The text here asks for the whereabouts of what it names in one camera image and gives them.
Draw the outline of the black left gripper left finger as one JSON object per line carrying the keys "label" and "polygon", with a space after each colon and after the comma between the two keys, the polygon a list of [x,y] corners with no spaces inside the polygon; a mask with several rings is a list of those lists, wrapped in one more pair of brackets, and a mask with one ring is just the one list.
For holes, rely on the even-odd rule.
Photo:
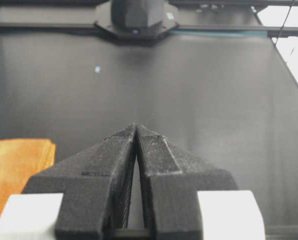
{"label": "black left gripper left finger", "polygon": [[106,229],[128,226],[135,135],[129,125],[29,178],[24,194],[63,194],[58,240],[102,240]]}

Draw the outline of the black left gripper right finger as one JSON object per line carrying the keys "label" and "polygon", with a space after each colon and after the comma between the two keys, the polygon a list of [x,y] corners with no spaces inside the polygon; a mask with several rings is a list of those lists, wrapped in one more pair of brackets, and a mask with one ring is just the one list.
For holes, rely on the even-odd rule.
{"label": "black left gripper right finger", "polygon": [[138,125],[136,151],[144,226],[155,240],[200,240],[198,191],[237,190],[232,174]]}

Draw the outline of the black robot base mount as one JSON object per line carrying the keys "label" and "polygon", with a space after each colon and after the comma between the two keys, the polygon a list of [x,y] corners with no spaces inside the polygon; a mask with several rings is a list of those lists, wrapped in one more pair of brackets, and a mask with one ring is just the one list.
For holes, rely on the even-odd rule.
{"label": "black robot base mount", "polygon": [[96,8],[95,27],[123,40],[155,40],[177,28],[178,8],[167,0],[110,0]]}

